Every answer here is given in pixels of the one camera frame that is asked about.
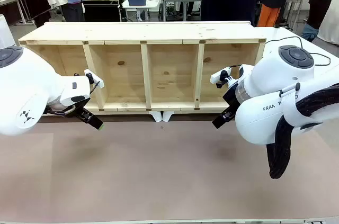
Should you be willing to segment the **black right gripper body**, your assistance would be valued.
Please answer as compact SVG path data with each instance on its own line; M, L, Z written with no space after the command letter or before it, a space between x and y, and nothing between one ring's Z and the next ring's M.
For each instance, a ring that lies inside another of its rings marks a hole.
M228 108L226 108L222 113L230 113L230 114L236 114L237 109L240 106L239 101L236 98L236 88L237 86L231 86L229 89L227 89L226 93L223 95L223 99L228 104Z

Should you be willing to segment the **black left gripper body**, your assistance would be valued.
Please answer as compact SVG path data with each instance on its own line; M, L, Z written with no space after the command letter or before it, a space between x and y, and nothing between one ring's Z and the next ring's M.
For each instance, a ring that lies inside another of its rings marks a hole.
M47 107L47 114L58 115L64 118L76 117L81 121L89 121L91 119L91 113L84 106L90 101L90 99L85 99L80 102L73 104L72 106L67 107L62 111L52 110L50 106Z

